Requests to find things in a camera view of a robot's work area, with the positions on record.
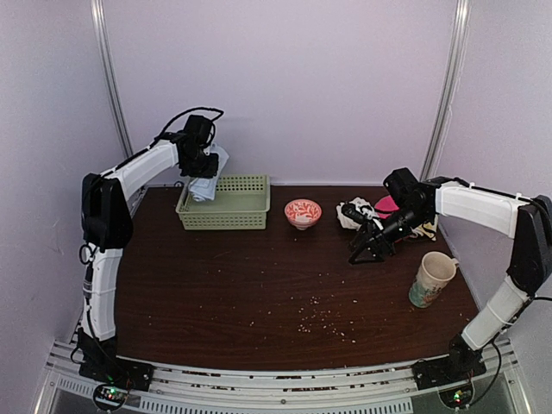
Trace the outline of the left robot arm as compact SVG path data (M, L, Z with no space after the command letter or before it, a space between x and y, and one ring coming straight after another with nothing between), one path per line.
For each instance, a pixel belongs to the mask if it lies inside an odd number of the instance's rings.
M134 232L128 201L150 180L175 166L183 177L215 178L220 160L210 146L216 136L216 121L223 113L208 107L185 110L175 116L186 120L181 130L172 132L164 127L141 151L104 172L83 178L84 243L79 258L86 274L84 326L78 345L84 354L84 366L106 383L115 383L126 373L122 361L116 358L114 304L120 259Z

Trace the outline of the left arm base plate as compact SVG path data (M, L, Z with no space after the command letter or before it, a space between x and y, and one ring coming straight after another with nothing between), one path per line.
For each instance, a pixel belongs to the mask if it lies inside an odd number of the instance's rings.
M110 384L121 389L148 391L154 366L144 362L116 359L116 364L84 361L78 370L80 376Z

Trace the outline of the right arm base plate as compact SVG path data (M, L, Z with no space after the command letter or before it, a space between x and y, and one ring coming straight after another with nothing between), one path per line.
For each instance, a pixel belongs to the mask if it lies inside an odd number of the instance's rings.
M483 362L475 362L469 368L457 368L452 365L448 356L433 360L419 360L411 366L418 390L447 386L455 382L468 380L470 375L486 373Z

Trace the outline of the light blue towel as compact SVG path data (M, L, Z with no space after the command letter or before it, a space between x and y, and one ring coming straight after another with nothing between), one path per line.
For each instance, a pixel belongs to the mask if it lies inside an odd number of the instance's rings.
M229 154L226 150L216 143L210 145L209 155L212 154L218 155L218 164L215 176L210 179L194 178L191 180L188 187L188 191L191 194L192 199L199 203L213 201L215 199L217 182L229 160Z

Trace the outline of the white towel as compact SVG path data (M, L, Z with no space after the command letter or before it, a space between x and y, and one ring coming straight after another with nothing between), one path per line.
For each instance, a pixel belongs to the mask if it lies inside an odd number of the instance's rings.
M365 221L378 218L374 207L364 198L354 198L336 206L337 219L344 229L358 230Z

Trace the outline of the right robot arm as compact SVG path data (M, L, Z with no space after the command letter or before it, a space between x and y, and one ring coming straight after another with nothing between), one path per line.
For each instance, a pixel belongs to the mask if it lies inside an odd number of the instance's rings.
M352 264L382 262L397 241L436 217L467 223L465 243L473 253L499 252L504 280L479 313L448 346L442 373L461 380L480 361L483 348L509 329L551 276L551 199L511 194L460 178L419 180L408 168L391 172L384 187L397 209L384 219L369 217L353 203L340 212L359 225L349 245Z

